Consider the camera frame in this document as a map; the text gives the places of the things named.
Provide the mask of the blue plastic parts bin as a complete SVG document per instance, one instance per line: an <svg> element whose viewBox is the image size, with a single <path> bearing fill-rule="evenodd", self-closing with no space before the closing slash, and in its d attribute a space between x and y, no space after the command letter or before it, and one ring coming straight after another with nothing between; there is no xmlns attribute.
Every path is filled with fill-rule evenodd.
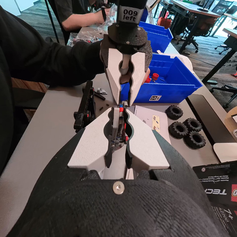
<svg viewBox="0 0 237 237"><path fill-rule="evenodd" d="M134 103L180 103L203 86L178 57L153 54L149 69L159 77L140 87Z"/></svg>
<svg viewBox="0 0 237 237"><path fill-rule="evenodd" d="M165 29L163 26L153 25L142 21L139 23L139 26L144 28L147 32L147 37L148 40L150 40L153 53L157 53L157 50L164 53L173 39L170 29Z"/></svg>

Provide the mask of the black toy brick chassis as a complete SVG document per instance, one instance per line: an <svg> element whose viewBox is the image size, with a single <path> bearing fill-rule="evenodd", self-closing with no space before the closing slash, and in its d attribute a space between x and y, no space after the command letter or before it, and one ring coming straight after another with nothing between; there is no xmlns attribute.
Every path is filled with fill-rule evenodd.
<svg viewBox="0 0 237 237"><path fill-rule="evenodd" d="M79 109L73 114L75 119L73 128L76 133L96 119L93 82L87 81L85 87L82 88L82 92L83 96Z"/></svg>

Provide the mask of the black toy set box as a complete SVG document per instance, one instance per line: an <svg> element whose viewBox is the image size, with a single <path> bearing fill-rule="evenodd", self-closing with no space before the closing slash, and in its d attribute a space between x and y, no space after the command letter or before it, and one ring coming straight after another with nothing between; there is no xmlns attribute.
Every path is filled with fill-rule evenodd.
<svg viewBox="0 0 237 237"><path fill-rule="evenodd" d="M231 237L237 236L237 161L193 167L215 215Z"/></svg>

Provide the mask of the orange crate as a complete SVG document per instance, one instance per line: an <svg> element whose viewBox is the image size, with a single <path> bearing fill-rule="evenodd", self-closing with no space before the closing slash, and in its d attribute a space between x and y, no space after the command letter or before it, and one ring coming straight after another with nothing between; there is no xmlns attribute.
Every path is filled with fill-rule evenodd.
<svg viewBox="0 0 237 237"><path fill-rule="evenodd" d="M171 26L171 23L172 23L172 19L160 17L158 19L157 25L162 26L165 29L168 29Z"/></svg>

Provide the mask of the open instruction booklet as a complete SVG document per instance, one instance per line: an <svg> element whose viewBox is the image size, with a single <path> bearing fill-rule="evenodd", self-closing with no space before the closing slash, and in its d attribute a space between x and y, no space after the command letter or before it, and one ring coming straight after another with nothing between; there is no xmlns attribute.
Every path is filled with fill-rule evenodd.
<svg viewBox="0 0 237 237"><path fill-rule="evenodd" d="M166 113L136 105L134 114L171 144Z"/></svg>

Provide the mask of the person's left forearm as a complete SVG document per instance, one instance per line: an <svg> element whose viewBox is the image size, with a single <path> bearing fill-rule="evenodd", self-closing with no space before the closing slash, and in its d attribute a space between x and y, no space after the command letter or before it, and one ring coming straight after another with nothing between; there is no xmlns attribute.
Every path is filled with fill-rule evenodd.
<svg viewBox="0 0 237 237"><path fill-rule="evenodd" d="M25 79L42 82L51 87L72 87L93 80L105 72L100 58L101 41L77 42L73 47L46 43L48 51L37 56L36 66L30 64Z"/></svg>

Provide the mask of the person's dark-clothed body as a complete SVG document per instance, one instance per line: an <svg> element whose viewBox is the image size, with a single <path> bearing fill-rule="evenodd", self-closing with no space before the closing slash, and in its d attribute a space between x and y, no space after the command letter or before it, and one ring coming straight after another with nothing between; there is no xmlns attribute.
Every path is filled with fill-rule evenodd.
<svg viewBox="0 0 237 237"><path fill-rule="evenodd" d="M49 48L33 27L0 7L0 174L28 125L15 106L12 78L37 82Z"/></svg>

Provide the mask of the black toy axle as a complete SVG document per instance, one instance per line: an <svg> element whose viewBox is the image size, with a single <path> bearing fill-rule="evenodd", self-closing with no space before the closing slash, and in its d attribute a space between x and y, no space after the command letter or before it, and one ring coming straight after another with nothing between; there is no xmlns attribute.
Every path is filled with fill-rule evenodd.
<svg viewBox="0 0 237 237"><path fill-rule="evenodd" d="M95 91L94 91L94 96L100 98L100 99L103 100L103 101L105 101L105 99L106 99L104 96L102 96L101 94L99 94L99 93L97 93L97 92L95 92Z"/></svg>

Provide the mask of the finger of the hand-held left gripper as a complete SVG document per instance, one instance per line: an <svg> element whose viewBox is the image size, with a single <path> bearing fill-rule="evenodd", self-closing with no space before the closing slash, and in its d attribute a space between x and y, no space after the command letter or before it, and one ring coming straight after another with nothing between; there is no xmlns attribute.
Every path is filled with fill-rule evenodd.
<svg viewBox="0 0 237 237"><path fill-rule="evenodd" d="M122 61L123 61L123 54L120 53L117 49L109 48L108 67L106 68L106 72L111 92L117 105L120 104L120 94L121 94L120 64Z"/></svg>
<svg viewBox="0 0 237 237"><path fill-rule="evenodd" d="M128 100L128 106L132 106L133 102L135 101L138 92L140 90L140 87L142 85L142 82L144 80L144 77L146 75L145 73L145 53L135 53L131 56L130 59L132 65L133 65L133 72L131 75L132 79L132 85L129 89L129 100Z"/></svg>

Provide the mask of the black office chair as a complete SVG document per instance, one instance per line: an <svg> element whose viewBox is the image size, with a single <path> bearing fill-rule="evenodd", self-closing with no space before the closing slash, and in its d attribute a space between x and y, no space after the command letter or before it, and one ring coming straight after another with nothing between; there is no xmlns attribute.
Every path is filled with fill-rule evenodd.
<svg viewBox="0 0 237 237"><path fill-rule="evenodd" d="M209 89L211 93L213 93L214 90L232 93L230 100L226 104L222 105L224 109L227 109L229 107L229 104L237 97L237 88L230 85L224 85L222 87L212 87L211 89Z"/></svg>
<svg viewBox="0 0 237 237"><path fill-rule="evenodd" d="M193 27L191 28L191 31L189 32L186 40L184 41L182 47L179 50L180 54L185 50L186 46L188 45L188 43L191 41L192 37L194 36L198 22L199 22L199 17L196 16L195 21L193 23Z"/></svg>

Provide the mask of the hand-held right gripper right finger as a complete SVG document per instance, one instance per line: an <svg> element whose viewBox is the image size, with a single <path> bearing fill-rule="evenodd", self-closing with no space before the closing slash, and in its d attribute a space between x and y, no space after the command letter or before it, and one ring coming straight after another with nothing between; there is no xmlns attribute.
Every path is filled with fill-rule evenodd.
<svg viewBox="0 0 237 237"><path fill-rule="evenodd" d="M125 109L125 123L128 136L125 152L127 168L132 168L136 173L142 170L168 169L170 165L158 142L158 138L163 137L128 109Z"/></svg>

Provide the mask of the person's left hand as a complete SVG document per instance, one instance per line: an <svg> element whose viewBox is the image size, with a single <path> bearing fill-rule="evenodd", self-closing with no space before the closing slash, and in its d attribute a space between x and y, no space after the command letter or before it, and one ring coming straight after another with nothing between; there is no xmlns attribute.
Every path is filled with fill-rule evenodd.
<svg viewBox="0 0 237 237"><path fill-rule="evenodd" d="M121 78L120 78L120 83L121 84L124 84L124 83L127 83L129 82L130 78L131 78L131 75L132 75L132 72L131 70L129 69L128 72L125 74L125 75L122 75ZM144 84L144 82L146 81L147 77L150 75L150 69L148 68L147 69L147 72L143 78L143 81L142 81L142 84Z"/></svg>

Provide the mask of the black toy tyre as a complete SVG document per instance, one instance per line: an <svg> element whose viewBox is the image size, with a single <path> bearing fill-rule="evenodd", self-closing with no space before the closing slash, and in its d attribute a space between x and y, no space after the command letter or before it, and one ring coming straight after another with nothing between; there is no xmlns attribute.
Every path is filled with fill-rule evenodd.
<svg viewBox="0 0 237 237"><path fill-rule="evenodd" d="M181 122L173 122L169 127L168 127L169 134L173 136L174 138L177 139L182 139L185 136L188 135L188 129L184 125L184 123Z"/></svg>
<svg viewBox="0 0 237 237"><path fill-rule="evenodd" d="M202 125L201 123L194 119L194 118L188 118L186 119L183 124L187 127L189 132L200 132L202 130Z"/></svg>
<svg viewBox="0 0 237 237"><path fill-rule="evenodd" d="M184 142L192 149L200 149L206 145L205 138L199 132L189 132L184 137Z"/></svg>
<svg viewBox="0 0 237 237"><path fill-rule="evenodd" d="M183 116L183 111L176 105L169 106L165 111L167 117L171 120L178 120Z"/></svg>

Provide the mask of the grey toy brick model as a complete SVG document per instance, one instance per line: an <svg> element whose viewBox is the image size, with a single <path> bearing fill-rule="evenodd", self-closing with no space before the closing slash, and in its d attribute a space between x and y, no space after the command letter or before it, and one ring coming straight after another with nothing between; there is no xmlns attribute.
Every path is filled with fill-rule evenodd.
<svg viewBox="0 0 237 237"><path fill-rule="evenodd" d="M126 123L124 122L124 109L128 107L128 101L122 101L122 103L114 108L114 119L112 122L112 134L111 134L111 151L115 151L122 148L129 137L127 136Z"/></svg>

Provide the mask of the grey desk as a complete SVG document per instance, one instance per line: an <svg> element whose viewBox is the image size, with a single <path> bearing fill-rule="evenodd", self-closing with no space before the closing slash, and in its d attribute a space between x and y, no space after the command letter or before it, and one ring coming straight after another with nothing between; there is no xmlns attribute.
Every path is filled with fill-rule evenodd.
<svg viewBox="0 0 237 237"><path fill-rule="evenodd" d="M82 86L49 88L0 177L0 236L5 237L22 214L44 168L75 135L74 111L78 110ZM108 93L105 104L116 105L105 73L96 75L93 86ZM194 94L203 95L224 123L227 112L209 90L202 86ZM190 149L183 140L170 138L172 146L191 167L216 164L219 160L209 141L202 149Z"/></svg>
<svg viewBox="0 0 237 237"><path fill-rule="evenodd" d="M98 28L96 26L91 26L91 27L83 27L81 28L80 32L79 32L79 35L81 35L82 31L88 31L88 32L98 32ZM76 38L76 36L78 35L78 33L70 33L70 37L69 37L69 40L67 42L67 46L73 46L73 40ZM167 55L171 55L171 54L178 54L178 51L174 48L174 46L169 43L168 47L166 48L164 54L167 54Z"/></svg>

